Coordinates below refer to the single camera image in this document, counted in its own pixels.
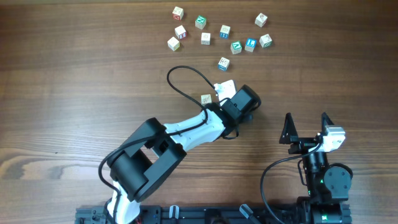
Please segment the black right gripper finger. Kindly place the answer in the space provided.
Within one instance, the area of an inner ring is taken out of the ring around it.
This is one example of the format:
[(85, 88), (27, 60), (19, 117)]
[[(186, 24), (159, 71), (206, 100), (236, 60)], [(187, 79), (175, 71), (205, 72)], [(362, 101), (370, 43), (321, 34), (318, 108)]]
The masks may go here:
[(321, 127), (322, 127), (322, 132), (326, 132), (326, 127), (329, 125), (334, 125), (333, 121), (329, 118), (326, 112), (322, 113), (322, 118), (321, 118)]
[(294, 121), (291, 113), (287, 113), (285, 116), (284, 127), (280, 135), (280, 144), (293, 144), (299, 142), (297, 130), (294, 125)]

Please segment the yellow edged wooden block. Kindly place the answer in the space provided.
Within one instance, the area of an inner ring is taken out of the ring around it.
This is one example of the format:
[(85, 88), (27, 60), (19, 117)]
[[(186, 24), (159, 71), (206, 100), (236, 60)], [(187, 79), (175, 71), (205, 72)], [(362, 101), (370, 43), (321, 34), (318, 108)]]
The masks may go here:
[(210, 94), (201, 96), (201, 104), (202, 105), (207, 105), (207, 104), (209, 104), (211, 102), (212, 102), (212, 99), (211, 99), (211, 95)]

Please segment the blue X B wooden block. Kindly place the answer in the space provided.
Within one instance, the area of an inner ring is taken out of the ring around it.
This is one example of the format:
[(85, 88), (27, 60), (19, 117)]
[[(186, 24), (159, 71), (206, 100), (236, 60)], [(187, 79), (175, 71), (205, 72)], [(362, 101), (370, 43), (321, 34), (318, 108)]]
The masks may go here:
[(229, 59), (221, 57), (220, 61), (218, 62), (218, 69), (225, 72), (225, 71), (227, 71), (229, 64), (230, 64)]

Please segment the green V wooden block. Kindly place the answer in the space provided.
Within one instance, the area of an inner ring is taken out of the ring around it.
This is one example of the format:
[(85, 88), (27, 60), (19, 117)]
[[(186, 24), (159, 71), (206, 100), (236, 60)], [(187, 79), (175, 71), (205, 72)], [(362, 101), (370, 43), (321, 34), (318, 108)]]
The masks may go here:
[(231, 52), (232, 54), (239, 54), (242, 51), (242, 45), (240, 41), (235, 41), (231, 43)]

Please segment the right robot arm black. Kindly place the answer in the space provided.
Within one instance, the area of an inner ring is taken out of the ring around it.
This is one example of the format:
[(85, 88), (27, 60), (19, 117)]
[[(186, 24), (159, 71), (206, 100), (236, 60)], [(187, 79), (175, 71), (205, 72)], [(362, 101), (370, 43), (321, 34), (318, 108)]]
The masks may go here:
[(308, 196), (297, 199), (297, 223), (352, 222), (351, 210), (345, 202), (349, 198), (353, 171), (341, 163), (330, 164), (329, 152), (337, 150), (346, 138), (342, 126), (335, 125), (326, 113), (322, 114), (322, 130), (313, 138), (298, 136), (292, 115), (285, 116), (279, 142), (290, 146), (289, 154), (298, 154), (298, 170)]

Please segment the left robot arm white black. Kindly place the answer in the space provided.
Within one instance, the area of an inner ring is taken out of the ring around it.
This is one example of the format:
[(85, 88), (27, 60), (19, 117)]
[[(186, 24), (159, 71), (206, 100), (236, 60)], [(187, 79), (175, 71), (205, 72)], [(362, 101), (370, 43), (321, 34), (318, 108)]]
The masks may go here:
[(202, 107), (188, 120), (161, 124), (156, 118), (143, 122), (126, 141), (100, 163), (110, 169), (113, 189), (106, 209), (111, 223), (131, 223), (140, 214), (140, 203), (156, 191), (187, 152), (219, 138), (231, 139), (239, 124), (251, 117), (260, 97), (243, 85), (231, 98)]

